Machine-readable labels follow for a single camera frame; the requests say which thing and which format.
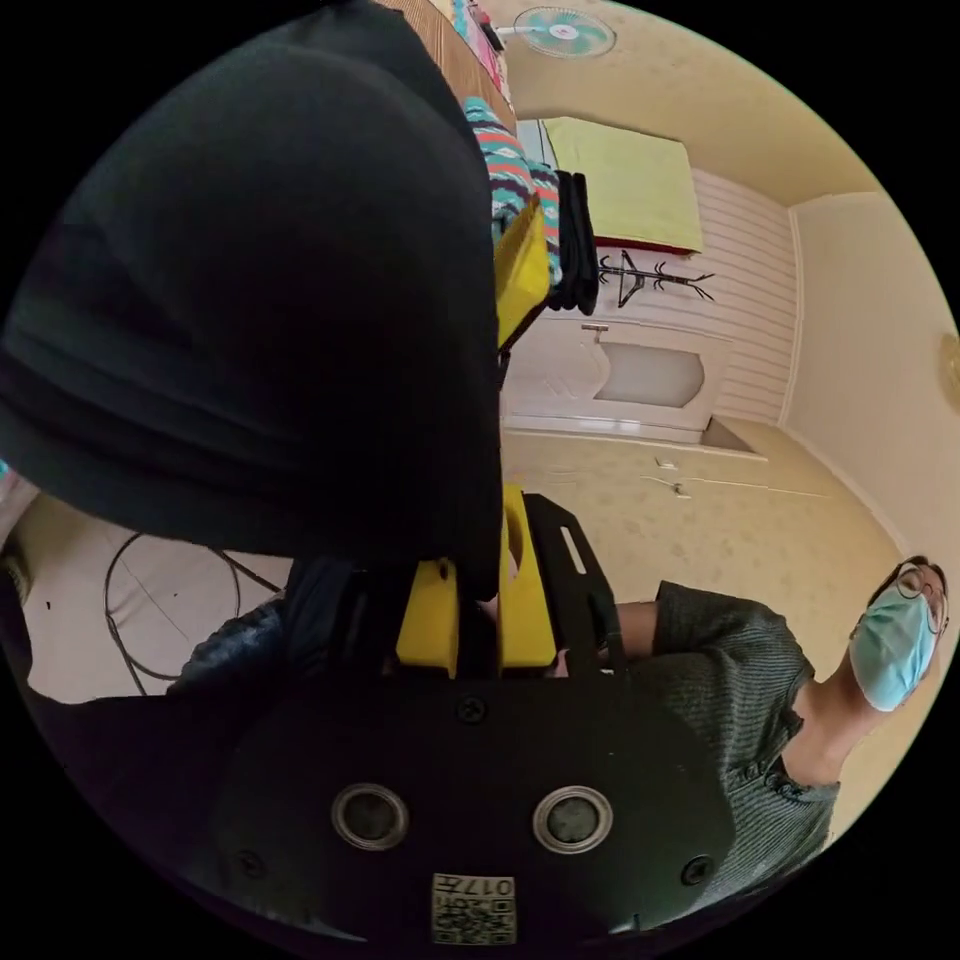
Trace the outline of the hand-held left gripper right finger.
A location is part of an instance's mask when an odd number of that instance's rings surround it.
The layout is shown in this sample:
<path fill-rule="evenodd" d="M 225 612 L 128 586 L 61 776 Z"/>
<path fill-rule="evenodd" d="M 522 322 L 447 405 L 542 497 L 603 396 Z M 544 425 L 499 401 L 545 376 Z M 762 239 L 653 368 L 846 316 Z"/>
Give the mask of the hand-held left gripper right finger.
<path fill-rule="evenodd" d="M 498 586 L 498 666 L 546 669 L 556 644 L 523 491 L 503 488 Z"/>

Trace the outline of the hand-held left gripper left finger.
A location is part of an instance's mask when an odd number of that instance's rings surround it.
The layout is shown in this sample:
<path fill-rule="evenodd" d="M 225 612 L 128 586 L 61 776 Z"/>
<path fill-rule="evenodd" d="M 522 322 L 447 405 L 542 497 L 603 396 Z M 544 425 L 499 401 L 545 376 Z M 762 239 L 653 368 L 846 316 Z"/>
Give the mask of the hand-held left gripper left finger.
<path fill-rule="evenodd" d="M 405 668 L 454 678 L 459 652 L 459 593 L 446 559 L 422 562 L 414 574 L 395 653 Z"/>

